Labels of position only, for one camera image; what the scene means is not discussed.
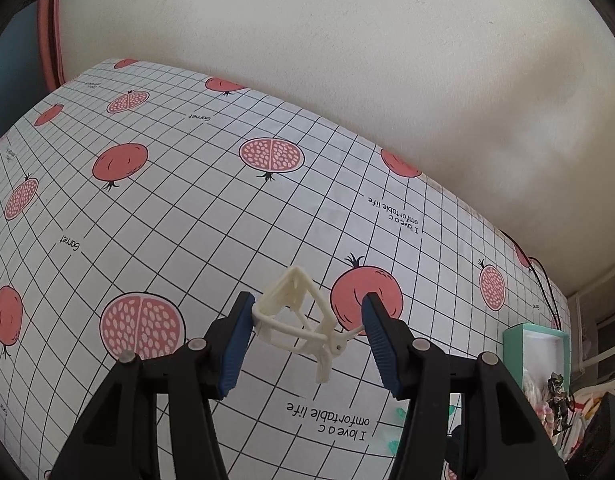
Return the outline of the white plastic hair claw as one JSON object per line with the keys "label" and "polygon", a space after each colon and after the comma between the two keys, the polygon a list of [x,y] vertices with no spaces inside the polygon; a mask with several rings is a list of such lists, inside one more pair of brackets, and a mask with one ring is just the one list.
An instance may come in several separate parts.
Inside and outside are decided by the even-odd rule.
{"label": "white plastic hair claw", "polygon": [[260,339],[316,360],[317,384],[329,381],[333,360],[364,330],[360,325],[350,332],[339,332],[331,305],[300,266],[289,266],[265,289],[253,304],[252,316]]}

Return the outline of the green sticky man toy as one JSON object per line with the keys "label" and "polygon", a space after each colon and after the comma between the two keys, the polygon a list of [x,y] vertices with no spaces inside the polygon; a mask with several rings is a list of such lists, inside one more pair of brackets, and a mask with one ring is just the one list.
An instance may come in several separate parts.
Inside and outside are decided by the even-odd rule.
{"label": "green sticky man toy", "polygon": [[[402,436],[402,428],[405,424],[407,409],[399,405],[394,409],[394,426],[385,430],[385,447],[392,456],[396,456]],[[449,404],[449,432],[452,432],[461,421],[461,406],[457,403]]]}

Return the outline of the teal white shallow box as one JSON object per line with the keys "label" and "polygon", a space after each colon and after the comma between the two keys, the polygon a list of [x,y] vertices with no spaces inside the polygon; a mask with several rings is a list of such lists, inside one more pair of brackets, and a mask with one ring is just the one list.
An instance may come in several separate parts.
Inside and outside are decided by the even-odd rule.
{"label": "teal white shallow box", "polygon": [[531,323],[507,328],[503,333],[503,361],[522,393],[526,368],[541,388],[546,403],[547,379],[552,372],[562,374],[565,388],[570,388],[570,336],[562,330]]}

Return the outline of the cream lace cloth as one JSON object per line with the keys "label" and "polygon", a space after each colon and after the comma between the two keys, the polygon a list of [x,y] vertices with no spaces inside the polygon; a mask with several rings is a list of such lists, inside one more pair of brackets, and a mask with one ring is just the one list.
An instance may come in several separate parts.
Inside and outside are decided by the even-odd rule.
{"label": "cream lace cloth", "polygon": [[522,391],[535,411],[536,416],[543,420],[546,417],[548,405],[544,400],[541,388],[539,388],[526,368],[522,374]]}

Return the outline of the pomegranate grid tablecloth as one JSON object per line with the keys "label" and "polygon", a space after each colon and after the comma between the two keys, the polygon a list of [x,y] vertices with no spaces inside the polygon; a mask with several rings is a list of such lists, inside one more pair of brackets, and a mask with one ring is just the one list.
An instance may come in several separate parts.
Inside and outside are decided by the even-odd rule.
{"label": "pomegranate grid tablecloth", "polygon": [[[457,356],[569,330],[532,249],[414,164],[243,84],[108,60],[53,91],[0,76],[0,439],[43,479],[120,352],[203,335],[289,266],[339,322],[377,292]],[[383,479],[394,401],[359,334],[316,360],[250,341],[212,405],[234,479]]]}

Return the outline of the black gold snack packet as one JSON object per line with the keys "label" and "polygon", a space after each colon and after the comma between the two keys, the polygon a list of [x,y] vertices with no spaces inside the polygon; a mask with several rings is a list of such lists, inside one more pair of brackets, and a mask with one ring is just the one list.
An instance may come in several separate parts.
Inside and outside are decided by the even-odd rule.
{"label": "black gold snack packet", "polygon": [[574,404],[562,374],[552,372],[547,379],[547,404],[554,415],[553,435],[569,429],[569,414],[574,411]]}

